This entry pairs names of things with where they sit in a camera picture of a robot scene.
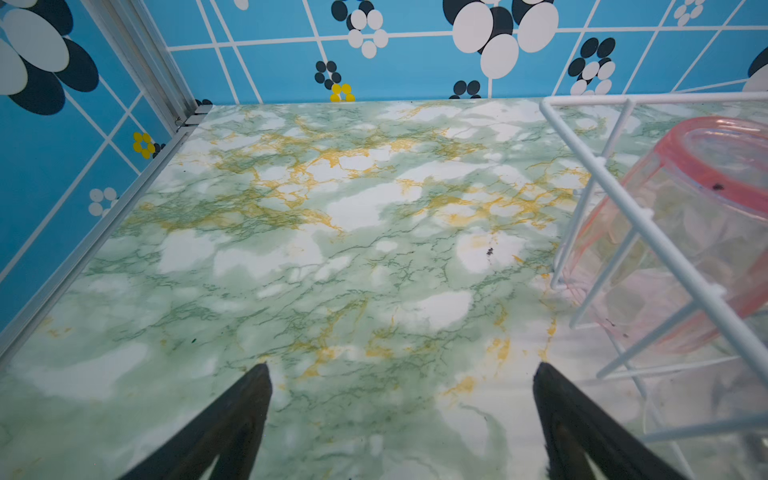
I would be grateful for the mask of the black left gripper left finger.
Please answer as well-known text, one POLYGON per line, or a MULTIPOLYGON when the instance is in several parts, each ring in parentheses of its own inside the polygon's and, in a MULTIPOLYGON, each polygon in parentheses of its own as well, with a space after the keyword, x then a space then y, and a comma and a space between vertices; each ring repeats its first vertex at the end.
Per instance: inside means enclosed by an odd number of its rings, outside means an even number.
POLYGON ((124 479, 247 479, 261 445, 273 388, 257 364, 124 479))

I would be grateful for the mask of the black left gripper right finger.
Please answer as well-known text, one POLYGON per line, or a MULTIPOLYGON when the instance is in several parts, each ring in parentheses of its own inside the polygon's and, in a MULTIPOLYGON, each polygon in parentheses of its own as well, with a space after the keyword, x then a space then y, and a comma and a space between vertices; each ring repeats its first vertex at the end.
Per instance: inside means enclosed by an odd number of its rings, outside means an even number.
POLYGON ((533 395, 551 479, 681 479, 553 365, 542 362, 533 395))

